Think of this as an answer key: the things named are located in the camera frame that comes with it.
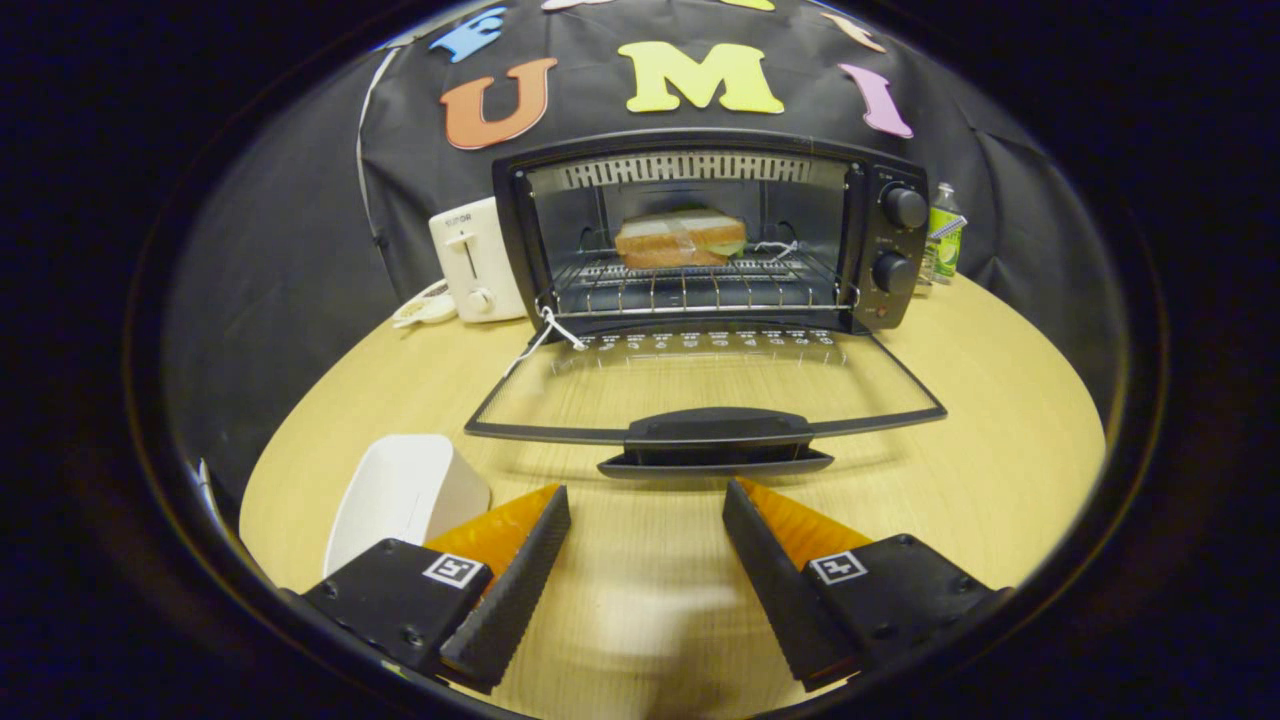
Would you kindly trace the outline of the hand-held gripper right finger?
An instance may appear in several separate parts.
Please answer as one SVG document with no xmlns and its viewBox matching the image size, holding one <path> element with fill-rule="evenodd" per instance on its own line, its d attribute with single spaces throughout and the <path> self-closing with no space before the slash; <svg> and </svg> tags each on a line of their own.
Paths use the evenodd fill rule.
<svg viewBox="0 0 1280 720">
<path fill-rule="evenodd" d="M 872 539 L 760 483 L 730 480 L 735 553 L 805 689 L 883 675 L 998 609 L 992 588 L 908 533 Z"/>
</svg>

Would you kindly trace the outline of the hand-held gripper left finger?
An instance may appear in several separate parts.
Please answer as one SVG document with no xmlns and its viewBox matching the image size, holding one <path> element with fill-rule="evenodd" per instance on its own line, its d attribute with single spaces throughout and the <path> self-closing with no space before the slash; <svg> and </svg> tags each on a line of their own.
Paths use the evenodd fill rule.
<svg viewBox="0 0 1280 720">
<path fill-rule="evenodd" d="M 549 484 L 425 544 L 385 538 L 303 602 L 396 667 L 489 693 L 503 680 L 571 527 Z"/>
</svg>

